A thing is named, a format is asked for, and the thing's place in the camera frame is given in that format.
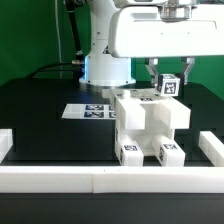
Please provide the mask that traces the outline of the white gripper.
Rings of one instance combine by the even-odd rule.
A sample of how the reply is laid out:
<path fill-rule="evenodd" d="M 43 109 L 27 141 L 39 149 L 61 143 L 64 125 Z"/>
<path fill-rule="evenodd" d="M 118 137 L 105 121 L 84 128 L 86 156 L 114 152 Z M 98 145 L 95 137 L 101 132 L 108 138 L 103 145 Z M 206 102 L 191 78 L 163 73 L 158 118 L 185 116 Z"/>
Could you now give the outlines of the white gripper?
<path fill-rule="evenodd" d="M 195 64 L 193 56 L 224 55 L 224 5 L 199 5 L 192 17 L 165 21 L 157 7 L 130 6 L 111 18 L 108 50 L 113 57 L 147 58 L 151 84 L 158 84 L 160 57 L 182 57 L 181 85 Z"/>

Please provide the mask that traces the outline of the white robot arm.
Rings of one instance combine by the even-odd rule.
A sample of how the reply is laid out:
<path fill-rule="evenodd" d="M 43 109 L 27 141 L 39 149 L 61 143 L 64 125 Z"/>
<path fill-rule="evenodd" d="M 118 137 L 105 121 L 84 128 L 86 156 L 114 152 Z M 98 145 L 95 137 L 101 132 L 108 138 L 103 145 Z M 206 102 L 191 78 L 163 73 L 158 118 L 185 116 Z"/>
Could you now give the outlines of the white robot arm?
<path fill-rule="evenodd" d="M 131 60 L 144 58 L 158 84 L 160 58 L 179 57 L 186 81 L 198 56 L 224 55 L 224 4 L 198 0 L 83 0 L 91 50 L 81 79 L 95 86 L 132 84 Z"/>

